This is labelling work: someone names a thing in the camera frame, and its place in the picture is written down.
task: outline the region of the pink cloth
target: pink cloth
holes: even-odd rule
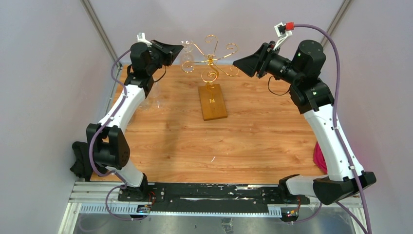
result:
[[[327,165],[325,164],[324,155],[321,152],[318,142],[314,147],[313,161],[324,173],[327,174]]]

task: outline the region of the gold wire sculpture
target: gold wire sculpture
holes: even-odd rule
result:
[[[212,82],[216,81],[216,79],[219,77],[220,72],[224,73],[225,75],[229,76],[229,77],[234,77],[236,75],[238,75],[239,70],[238,68],[236,68],[234,65],[231,65],[229,67],[229,72],[224,71],[223,69],[221,69],[218,65],[217,65],[217,61],[221,60],[221,59],[225,59],[233,54],[235,54],[238,51],[238,46],[235,43],[229,43],[226,45],[226,49],[227,50],[235,50],[232,53],[229,53],[221,58],[216,58],[216,50],[217,50],[217,46],[218,46],[218,38],[215,35],[208,35],[207,37],[205,37],[205,42],[206,43],[211,43],[213,40],[216,40],[215,42],[215,47],[214,47],[214,52],[212,54],[205,54],[197,44],[195,44],[192,41],[183,41],[183,45],[184,45],[184,53],[181,57],[181,60],[183,60],[183,63],[181,65],[182,71],[186,72],[186,73],[191,73],[193,70],[195,70],[194,68],[194,63],[205,63],[206,65],[208,65],[208,67],[201,73],[201,79],[203,82],[206,83],[206,89],[211,93],[211,100],[214,100],[214,95],[213,95],[213,91],[211,89],[214,88],[214,86],[212,85]],[[192,55],[192,45],[195,46],[195,48],[205,57],[205,60],[203,61],[194,61],[193,59],[193,55]]]

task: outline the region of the small white piece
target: small white piece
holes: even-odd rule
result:
[[[143,42],[148,46],[152,45],[152,43],[150,41],[146,40],[145,33],[138,33],[138,35],[136,37],[137,37],[138,42]]]
[[[277,36],[278,36],[278,41],[277,41],[277,43],[275,43],[275,46],[274,46],[273,50],[277,50],[284,43],[284,41],[288,37],[293,35],[293,32],[287,31],[287,30],[285,31],[285,33],[281,33],[280,29],[279,29],[279,27],[281,27],[281,26],[286,26],[286,24],[284,22],[281,22],[281,23],[274,26],[274,30],[275,30],[275,32],[277,33]]]

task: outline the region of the cable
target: cable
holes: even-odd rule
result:
[[[303,219],[303,220],[299,220],[299,221],[295,221],[295,222],[286,222],[286,223],[288,223],[288,224],[304,223],[304,222],[306,222],[306,221],[314,218],[315,216],[317,216],[317,215],[319,214],[320,210],[321,210],[321,207],[322,207],[322,203],[320,202],[319,208],[318,208],[318,209],[314,212],[314,214],[312,214],[310,217],[305,218],[305,219]]]
[[[112,213],[112,211],[109,209],[109,205],[108,205],[109,195],[110,195],[115,189],[125,189],[125,188],[126,188],[126,185],[125,185],[125,184],[122,184],[122,185],[120,185],[120,186],[115,186],[115,187],[113,187],[111,190],[109,190],[108,194],[106,195],[106,199],[105,199],[105,206],[106,206],[106,210],[108,211],[108,213],[109,213],[112,217],[114,217],[114,218],[116,218],[116,219],[119,219],[119,220],[122,220],[122,221],[139,221],[139,220],[142,220],[142,219],[146,218],[147,216],[145,216],[145,217],[143,217],[143,218],[121,218],[121,217],[115,215],[114,213]]]
[[[153,191],[149,192],[149,197],[150,197],[150,194],[153,194],[153,201],[152,201],[152,205],[153,205],[156,202],[156,195]]]
[[[118,84],[120,84],[120,85],[122,86],[122,89],[123,89],[123,93],[124,93],[124,94],[127,93],[127,91],[126,91],[126,86],[125,86],[121,81],[117,80],[117,79],[114,77],[113,71],[114,71],[114,69],[115,69],[116,64],[120,61],[120,59],[123,58],[123,57],[124,57],[127,53],[129,53],[130,51],[131,51],[131,50],[129,49],[129,50],[127,50],[126,52],[124,52],[120,57],[118,57],[117,60],[113,63],[112,69],[111,69],[111,77],[112,77],[112,79],[113,79],[116,83],[118,83]],[[108,118],[108,120],[107,120],[104,124],[102,124],[102,126],[96,131],[96,133],[93,135],[93,137],[92,137],[92,139],[91,139],[91,142],[90,142],[90,145],[89,145],[89,161],[90,161],[90,163],[91,163],[91,166],[92,166],[93,171],[94,171],[98,176],[101,176],[101,177],[108,176],[108,175],[114,173],[114,171],[109,171],[109,172],[107,172],[107,173],[105,173],[105,174],[102,174],[101,172],[99,172],[99,171],[97,170],[96,166],[94,165],[94,161],[93,161],[93,146],[94,146],[94,142],[96,141],[97,136],[102,132],[102,130],[110,123],[111,118],[112,118],[113,116],[115,116],[116,113],[119,111],[120,107],[121,107],[121,106],[123,105],[123,103],[125,102],[125,99],[126,99],[126,95],[123,95],[123,96],[122,96],[122,100],[120,101],[119,105],[115,108],[115,110],[113,111],[113,113],[111,114],[111,116]]]
[[[336,202],[337,205],[339,205],[341,208],[343,208],[355,221],[356,223],[360,226],[360,228],[363,230],[363,232],[365,234],[367,234],[367,230],[366,228],[363,226],[363,224],[360,222],[360,220],[347,208],[345,207],[343,204],[341,204],[339,201]]]
[[[356,169],[354,168],[354,163],[353,163],[352,157],[351,157],[351,155],[350,155],[350,153],[349,153],[349,151],[348,151],[348,149],[347,149],[347,147],[344,143],[343,137],[341,136],[341,133],[340,133],[339,129],[337,128],[337,103],[338,103],[338,90],[339,90],[339,87],[340,87],[340,58],[338,56],[338,50],[337,50],[336,44],[334,43],[331,36],[328,35],[327,32],[325,32],[324,30],[322,30],[319,27],[316,27],[316,26],[313,26],[313,25],[310,25],[310,24],[296,24],[295,27],[297,27],[297,28],[311,28],[311,29],[315,29],[315,30],[321,32],[328,39],[331,46],[333,47],[334,55],[336,57],[336,66],[337,66],[336,90],[335,90],[335,94],[334,94],[335,101],[334,101],[334,105],[333,105],[333,127],[335,129],[338,140],[340,141],[340,144],[342,145],[342,147],[343,147],[343,149],[346,153],[346,156],[347,156],[347,159],[349,161],[350,167],[353,168],[352,169],[353,176],[356,180],[358,191],[359,191],[360,197],[361,197],[361,203],[363,204],[364,216],[366,217],[366,224],[367,224],[367,231],[368,231],[367,233],[371,234],[372,233],[372,226],[371,226],[371,223],[370,223],[369,210],[367,208],[367,202],[366,202],[366,197],[364,195],[363,187],[361,185],[360,178],[358,178]]]
[[[165,71],[164,71],[164,74],[159,78],[159,79],[157,79],[157,80],[155,80],[154,81],[154,83],[156,83],[156,82],[158,82],[158,81],[160,81],[160,80],[162,80],[162,78],[165,76],[165,74],[167,73],[167,67],[166,66],[164,66],[165,67]]]
[[[298,211],[300,210],[300,207],[301,207],[301,198],[300,198],[300,196],[297,196],[297,200],[298,200],[298,206],[297,206],[297,208],[293,209],[290,212],[290,214],[298,213]]]
[[[79,229],[80,229],[82,232],[84,232],[84,233],[96,232],[97,230],[101,229],[103,226],[105,226],[105,225],[109,222],[109,219],[108,219],[108,220],[106,220],[103,224],[101,224],[99,227],[94,228],[94,229],[87,230],[87,229],[84,229],[84,228],[82,227],[82,220],[83,220],[82,217],[83,217],[83,215],[84,215],[84,214],[81,214],[81,215],[79,216],[79,218],[78,218],[78,220],[77,220],[77,226],[78,226]]]
[[[271,78],[273,78],[273,77],[274,77],[274,76],[270,76],[270,78],[268,79],[268,85],[267,85],[268,90],[269,90],[272,94],[275,94],[275,95],[277,95],[277,96],[286,95],[286,94],[290,91],[291,86],[290,86],[290,87],[288,88],[288,90],[287,90],[285,93],[283,93],[283,94],[276,94],[276,93],[274,93],[274,92],[271,91],[271,89],[270,89],[270,81],[271,81]]]

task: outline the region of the black cable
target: black cable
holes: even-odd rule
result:
[[[271,78],[273,78],[274,76],[270,76],[270,78],[268,79],[268,90],[272,93],[272,94],[275,94],[275,95],[277,95],[277,96],[283,96],[283,95],[286,95],[288,92],[290,92],[290,89],[291,89],[291,86],[288,88],[288,90],[285,92],[285,93],[283,93],[283,94],[276,94],[276,93],[274,93],[274,92],[272,92],[271,91],[271,89],[270,89],[270,81],[271,81]]]
[[[165,76],[165,74],[167,73],[167,67],[166,67],[166,66],[164,66],[164,67],[165,67],[165,72],[164,72],[164,74],[163,74],[159,79],[155,80],[154,83],[160,81],[160,80]]]

